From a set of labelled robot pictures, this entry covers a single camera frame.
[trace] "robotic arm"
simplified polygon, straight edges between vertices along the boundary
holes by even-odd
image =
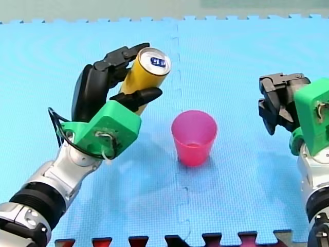
[[[260,91],[259,115],[268,133],[276,125],[291,132],[310,222],[308,247],[329,246],[329,79],[311,83],[303,74],[268,75],[260,78]]]
[[[60,146],[58,155],[43,164],[9,202],[0,204],[0,247],[45,247],[84,178],[136,140],[141,119],[134,112],[162,91],[153,87],[120,93],[109,101],[107,94],[125,79],[128,64],[148,46],[122,47],[85,66],[75,87],[72,121],[48,109]]]

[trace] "pink cup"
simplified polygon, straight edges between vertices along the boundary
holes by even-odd
[[[172,123],[177,156],[187,166],[199,166],[209,156],[217,134],[217,124],[207,113],[186,111]]]

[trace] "cable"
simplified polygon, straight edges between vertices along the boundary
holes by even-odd
[[[64,143],[64,140],[65,140],[70,146],[77,149],[78,151],[80,151],[80,152],[82,152],[86,155],[89,155],[91,157],[98,158],[100,160],[105,160],[105,158],[102,154],[96,155],[96,154],[90,153],[90,152],[78,147],[76,144],[74,144],[73,142],[71,142],[69,140],[69,138],[66,136],[66,134],[65,134],[65,132],[62,128],[62,125],[60,123],[60,121],[70,122],[69,120],[67,120],[64,117],[58,115],[51,107],[48,108],[48,113],[49,113],[52,125],[55,129],[55,133],[56,133],[57,142],[58,142],[59,147]],[[111,136],[111,141],[112,141],[112,147],[113,147],[114,154],[113,154],[112,157],[107,157],[108,160],[112,160],[117,156],[118,145],[117,145],[116,139],[113,136]]]

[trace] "can lid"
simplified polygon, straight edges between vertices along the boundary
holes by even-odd
[[[142,67],[149,73],[164,76],[170,72],[171,61],[162,51],[146,47],[140,50],[138,59]]]

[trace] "blue foam mat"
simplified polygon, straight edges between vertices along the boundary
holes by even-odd
[[[186,17],[151,22],[107,20],[0,25],[0,128],[3,163],[1,201],[9,198],[57,147],[47,107],[70,117],[75,81],[83,66],[123,45],[150,42],[173,60],[164,94],[143,114],[138,140],[111,166],[89,176],[55,239],[148,236],[164,246],[180,235],[190,246],[202,234],[222,233],[223,245],[240,244],[239,232],[257,232],[260,244],[275,243],[273,231],[293,230],[306,241],[307,218],[289,134],[269,136],[258,116],[261,75],[328,76],[329,20],[272,16],[258,20]],[[198,169],[176,162],[170,124],[181,111],[199,109],[217,121],[211,158]]]

